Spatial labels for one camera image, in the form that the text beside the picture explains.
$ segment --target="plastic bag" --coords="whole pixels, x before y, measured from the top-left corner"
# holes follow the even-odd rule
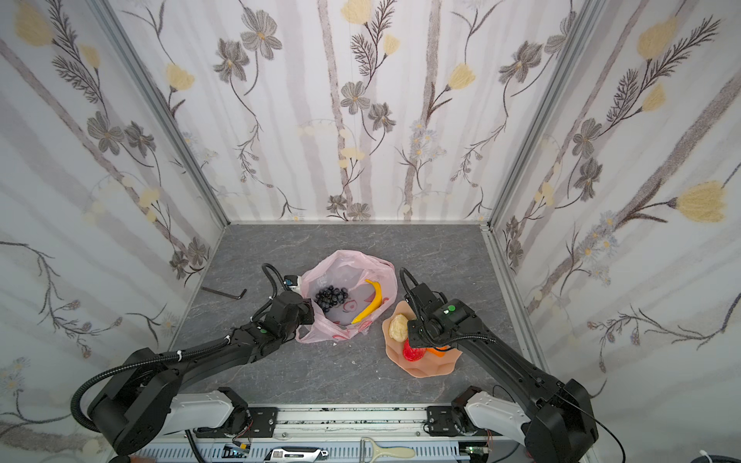
[[[375,296],[373,286],[366,279],[381,285],[381,307],[360,322],[352,323]],[[346,287],[349,298],[344,304],[332,307],[325,315],[313,299],[329,285]],[[396,272],[393,265],[385,260],[366,256],[360,251],[338,250],[304,273],[301,277],[301,296],[312,299],[314,324],[299,327],[296,340],[304,343],[345,341],[357,333],[366,334],[373,321],[396,301]]]

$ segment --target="red fruit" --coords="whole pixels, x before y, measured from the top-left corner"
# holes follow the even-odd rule
[[[409,345],[409,339],[404,340],[402,355],[410,362],[416,362],[425,356],[426,349],[415,349]]]

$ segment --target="orange bowl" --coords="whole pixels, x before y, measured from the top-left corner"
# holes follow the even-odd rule
[[[456,361],[461,356],[461,351],[457,349],[449,350],[442,357],[433,353],[425,352],[425,356],[416,362],[410,362],[404,358],[402,351],[404,343],[398,342],[388,334],[388,325],[391,319],[399,314],[407,317],[409,320],[416,320],[416,316],[406,301],[401,301],[396,305],[393,315],[388,317],[381,324],[383,329],[383,339],[386,341],[386,355],[395,364],[399,365],[405,372],[415,378],[427,378],[429,376],[449,375],[456,367]]]

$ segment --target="yellow banana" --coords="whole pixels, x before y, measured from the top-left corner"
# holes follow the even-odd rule
[[[381,285],[376,282],[372,282],[371,280],[365,280],[365,282],[373,285],[373,288],[376,290],[376,295],[373,297],[373,302],[371,302],[370,305],[368,305],[365,308],[365,310],[363,310],[360,314],[358,314],[357,317],[355,317],[355,319],[353,320],[353,323],[360,322],[365,317],[372,314],[372,312],[375,309],[377,309],[378,307],[381,307],[381,304],[383,303],[383,295],[381,294]]]

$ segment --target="floral wallpaper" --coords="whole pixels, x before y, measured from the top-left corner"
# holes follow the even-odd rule
[[[493,226],[551,369],[631,462],[741,453],[740,21],[608,1]]]
[[[487,220],[581,8],[111,4],[230,219],[328,222]]]
[[[222,227],[84,2],[0,11],[0,459],[98,462],[72,393],[167,349]]]

